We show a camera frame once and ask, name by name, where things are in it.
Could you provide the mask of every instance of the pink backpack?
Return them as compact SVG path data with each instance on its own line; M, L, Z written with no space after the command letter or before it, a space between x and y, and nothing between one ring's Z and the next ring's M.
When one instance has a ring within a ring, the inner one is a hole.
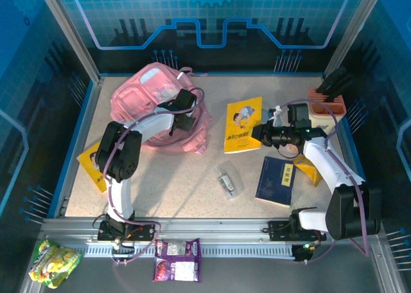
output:
M188 67L181 70L188 70L188 74L191 74L191 69ZM176 96L180 89L194 88L189 76L180 73L181 71L161 63L148 64L114 92L110 101L111 118L116 121L136 120L152 112L160 103ZM193 93L197 97L202 96L199 91ZM207 148L207 134L212 120L206 104L202 102L191 116L195 117L195 122L189 132L175 129L170 136L170 130L165 130L145 141L144 145L171 154L181 152L203 154Z

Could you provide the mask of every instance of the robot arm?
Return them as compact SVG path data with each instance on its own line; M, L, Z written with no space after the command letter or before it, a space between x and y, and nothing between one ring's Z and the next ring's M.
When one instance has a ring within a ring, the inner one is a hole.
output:
M129 234L131 229L125 224L124 219L132 220L134 218L131 200L131 176L138 166L141 145L151 137L168 129L170 129L170 135L174 129L189 131L195 118L191 116L191 112L186 111L196 105L196 100L195 94L182 89L176 99L160 104L144 118L124 124L112 121L107 125L96 154L96 163L101 173L104 171L114 145L126 129L133 127L124 137L122 148L116 150L107 170L107 175L112 178L112 204L109 202L106 218L108 226L119 234L123 236ZM116 212L114 212L112 205L116 207Z
M381 193L369 189L335 152L321 128L311 128L306 104L288 106L289 127L274 127L272 121L254 127L252 137L264 145L279 148L293 144L307 157L324 178L332 197L327 211L316 208L296 209L290 216L293 229L318 230L330 233L335 240L362 235L358 198L352 180L359 186L364 203L367 234L380 231Z

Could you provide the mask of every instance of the blue book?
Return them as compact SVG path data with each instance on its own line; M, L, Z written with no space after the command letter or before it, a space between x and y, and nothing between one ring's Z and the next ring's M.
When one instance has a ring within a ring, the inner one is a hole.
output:
M265 156L256 198L290 207L294 177L292 161Z

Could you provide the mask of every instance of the small plastic bag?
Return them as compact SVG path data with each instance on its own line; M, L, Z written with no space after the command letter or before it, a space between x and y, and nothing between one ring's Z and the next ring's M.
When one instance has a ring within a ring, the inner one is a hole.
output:
M200 239L156 240L153 281L200 282Z
M31 280L57 288L76 268L83 253L44 240L34 248L34 262L29 271Z
M306 158L306 156L300 156L294 159L294 165L303 171L312 181L315 187L322 180L322 176L314 164Z
M234 199L242 192L243 181L230 161L219 164L214 171L227 199Z

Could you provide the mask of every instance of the blue wall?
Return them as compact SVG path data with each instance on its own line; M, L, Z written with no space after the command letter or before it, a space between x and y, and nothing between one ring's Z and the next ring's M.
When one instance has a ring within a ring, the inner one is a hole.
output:
M282 49L293 49L285 55L294 59L302 49L296 70L319 72L361 0L62 1L102 72L137 71L155 49L172 49L179 65L197 71L275 72ZM219 63L209 62L213 49L220 50ZM139 62L130 50L140 51Z
M398 32L411 49L411 3L410 0L380 0Z
M0 0L0 76L39 13L43 0Z

